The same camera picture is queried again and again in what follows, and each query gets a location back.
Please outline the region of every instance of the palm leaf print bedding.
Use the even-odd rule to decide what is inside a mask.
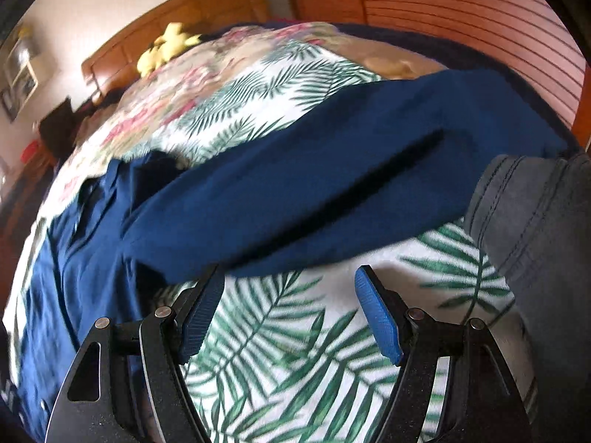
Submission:
[[[227,82],[124,158],[153,149],[199,165],[279,131],[340,88],[380,76],[311,44],[291,41]],[[386,287],[434,318],[492,326],[522,395],[533,371],[505,281],[460,223],[323,268],[235,280],[226,288],[200,353],[184,368],[214,443],[365,442],[398,369],[376,346],[353,274],[371,264]],[[167,288],[170,304],[188,282]],[[421,441],[434,437],[447,378],[441,359]]]

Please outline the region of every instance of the blue gripper pad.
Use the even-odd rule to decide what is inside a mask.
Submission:
[[[178,351],[179,362],[187,363],[189,358],[199,353],[205,335],[211,325],[213,314],[218,308],[224,289],[225,275],[216,271],[203,288],[187,320],[182,325],[181,346]]]
[[[363,267],[355,272],[355,293],[382,355],[399,366],[403,350],[398,326]]]

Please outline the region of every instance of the white wall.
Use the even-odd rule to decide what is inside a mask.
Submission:
[[[90,96],[82,62],[105,41],[146,11],[166,0],[36,0],[23,17],[42,50],[55,60],[56,74],[29,101],[17,121],[8,123],[0,110],[0,156],[16,164],[33,139],[31,125],[68,95],[74,109]],[[275,16],[290,15],[287,0],[269,0]]]

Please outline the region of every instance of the gray jeans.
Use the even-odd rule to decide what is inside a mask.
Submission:
[[[591,439],[591,160],[495,158],[464,228],[506,278],[538,380],[537,439]]]

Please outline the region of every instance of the yellow stuffed toy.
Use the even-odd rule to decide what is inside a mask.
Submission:
[[[200,43],[201,35],[192,37],[181,31],[182,23],[169,23],[164,34],[154,41],[154,46],[140,56],[137,68],[142,78],[180,55],[187,48]]]

